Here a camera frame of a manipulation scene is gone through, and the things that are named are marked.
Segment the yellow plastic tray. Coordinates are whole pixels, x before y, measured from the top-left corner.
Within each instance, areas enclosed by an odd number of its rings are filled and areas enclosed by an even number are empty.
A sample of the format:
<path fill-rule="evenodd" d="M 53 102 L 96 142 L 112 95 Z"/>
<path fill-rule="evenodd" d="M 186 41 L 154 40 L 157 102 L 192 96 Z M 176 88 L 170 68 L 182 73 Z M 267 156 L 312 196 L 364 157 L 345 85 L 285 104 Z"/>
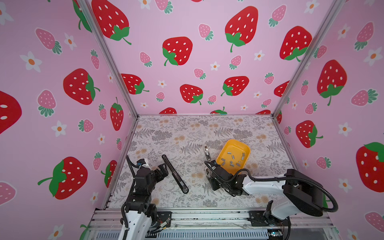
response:
<path fill-rule="evenodd" d="M 251 149 L 248 145 L 232 139 L 226 142 L 216 162 L 228 173 L 234 175 L 245 167 L 250 154 Z"/>

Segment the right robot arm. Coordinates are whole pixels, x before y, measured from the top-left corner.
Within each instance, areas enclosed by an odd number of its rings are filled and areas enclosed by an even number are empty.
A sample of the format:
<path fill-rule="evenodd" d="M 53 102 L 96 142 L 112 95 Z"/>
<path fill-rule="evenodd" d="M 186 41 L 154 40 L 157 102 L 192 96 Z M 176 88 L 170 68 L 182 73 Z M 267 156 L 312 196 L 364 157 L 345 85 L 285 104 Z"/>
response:
<path fill-rule="evenodd" d="M 224 189 L 232 197 L 255 194 L 282 196 L 277 201 L 269 201 L 263 213 L 250 219 L 262 225 L 276 226 L 299 213 L 321 217 L 324 212 L 335 213 L 339 209 L 329 191 L 294 169 L 276 177 L 253 177 L 248 169 L 231 174 L 216 161 L 205 161 L 205 165 L 214 191 Z"/>

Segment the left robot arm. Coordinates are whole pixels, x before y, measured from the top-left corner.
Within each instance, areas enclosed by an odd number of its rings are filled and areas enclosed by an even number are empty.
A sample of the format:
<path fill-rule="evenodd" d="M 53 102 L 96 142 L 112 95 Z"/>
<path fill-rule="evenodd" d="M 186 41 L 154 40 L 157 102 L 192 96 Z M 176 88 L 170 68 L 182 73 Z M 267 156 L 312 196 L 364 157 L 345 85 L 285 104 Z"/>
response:
<path fill-rule="evenodd" d="M 121 224 L 119 240 L 143 240 L 148 235 L 156 235 L 168 224 L 158 215 L 156 204 L 152 203 L 152 192 L 157 183 L 169 175 L 167 165 L 161 164 L 151 170 L 146 159 L 140 159 L 136 164 L 126 156 L 128 166 L 133 176 L 129 195 L 121 207 Z"/>

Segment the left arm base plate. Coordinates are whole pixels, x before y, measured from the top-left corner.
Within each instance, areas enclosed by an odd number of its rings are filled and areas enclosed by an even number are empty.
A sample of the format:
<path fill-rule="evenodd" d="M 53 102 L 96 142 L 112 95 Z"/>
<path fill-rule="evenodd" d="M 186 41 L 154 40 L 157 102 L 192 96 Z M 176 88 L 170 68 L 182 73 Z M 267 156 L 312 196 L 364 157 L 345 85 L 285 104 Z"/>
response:
<path fill-rule="evenodd" d="M 172 222 L 172 212 L 160 211 L 157 217 L 153 220 L 150 229 L 169 228 Z"/>

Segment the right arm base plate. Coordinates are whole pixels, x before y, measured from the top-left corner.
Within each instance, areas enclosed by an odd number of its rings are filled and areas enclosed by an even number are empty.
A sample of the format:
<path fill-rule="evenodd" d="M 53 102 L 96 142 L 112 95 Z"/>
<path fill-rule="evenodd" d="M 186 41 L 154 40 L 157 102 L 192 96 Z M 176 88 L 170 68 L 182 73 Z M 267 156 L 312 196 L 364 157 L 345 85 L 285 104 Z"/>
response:
<path fill-rule="evenodd" d="M 280 220 L 272 215 L 266 217 L 265 211 L 249 211 L 247 220 L 253 227 L 290 227 L 291 222 L 287 218 Z"/>

